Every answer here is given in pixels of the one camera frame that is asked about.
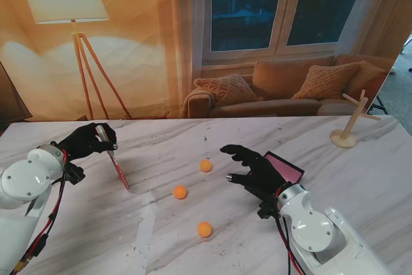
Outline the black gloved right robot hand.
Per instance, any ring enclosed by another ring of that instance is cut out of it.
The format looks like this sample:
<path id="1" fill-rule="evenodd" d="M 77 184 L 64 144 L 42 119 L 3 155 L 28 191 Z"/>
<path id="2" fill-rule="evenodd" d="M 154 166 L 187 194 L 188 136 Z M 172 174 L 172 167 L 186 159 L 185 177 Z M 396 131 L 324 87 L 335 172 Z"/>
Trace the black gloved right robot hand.
<path id="1" fill-rule="evenodd" d="M 255 190 L 257 194 L 262 194 L 263 199 L 268 195 L 279 193 L 280 189 L 286 187 L 287 181 L 270 161 L 259 153 L 234 144 L 223 146 L 220 151 L 230 155 L 233 161 L 249 168 L 249 172 L 245 175 L 229 173 L 227 175 L 229 182 L 242 185 L 245 189 Z"/>

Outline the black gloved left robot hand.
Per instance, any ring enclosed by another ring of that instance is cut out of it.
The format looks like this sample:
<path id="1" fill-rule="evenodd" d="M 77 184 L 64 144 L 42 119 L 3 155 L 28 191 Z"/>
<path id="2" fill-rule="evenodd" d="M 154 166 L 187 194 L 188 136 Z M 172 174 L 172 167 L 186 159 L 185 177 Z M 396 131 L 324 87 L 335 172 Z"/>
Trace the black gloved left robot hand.
<path id="1" fill-rule="evenodd" d="M 96 128 L 102 126 L 106 132 L 109 141 L 100 141 Z M 51 145 L 57 147 L 67 154 L 67 161 L 85 158 L 92 153 L 102 153 L 105 151 L 114 151 L 117 144 L 117 135 L 107 123 L 89 123 L 77 128 L 73 133 L 68 135 L 64 140 Z"/>

